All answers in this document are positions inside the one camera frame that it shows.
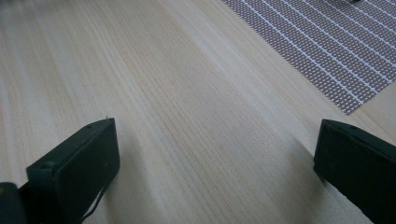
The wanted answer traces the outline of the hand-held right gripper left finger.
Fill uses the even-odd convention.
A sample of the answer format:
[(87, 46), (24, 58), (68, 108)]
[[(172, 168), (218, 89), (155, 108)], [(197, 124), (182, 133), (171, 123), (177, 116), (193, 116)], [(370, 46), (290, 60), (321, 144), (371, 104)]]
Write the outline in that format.
[(88, 124), (26, 168), (29, 224), (81, 224), (120, 169), (116, 122)]

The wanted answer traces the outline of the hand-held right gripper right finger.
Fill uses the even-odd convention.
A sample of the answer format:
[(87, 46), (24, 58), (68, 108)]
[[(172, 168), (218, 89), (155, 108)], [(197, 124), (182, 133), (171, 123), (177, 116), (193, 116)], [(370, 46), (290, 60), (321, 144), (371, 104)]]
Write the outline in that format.
[(396, 146), (353, 125), (325, 119), (314, 171), (374, 224), (396, 224)]

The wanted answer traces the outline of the grey woven placemat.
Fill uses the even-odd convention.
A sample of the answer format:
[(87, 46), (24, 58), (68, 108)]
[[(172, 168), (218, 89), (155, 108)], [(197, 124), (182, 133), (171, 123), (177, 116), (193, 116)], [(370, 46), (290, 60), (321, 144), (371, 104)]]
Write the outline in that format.
[(348, 115), (396, 81), (396, 0), (221, 0)]

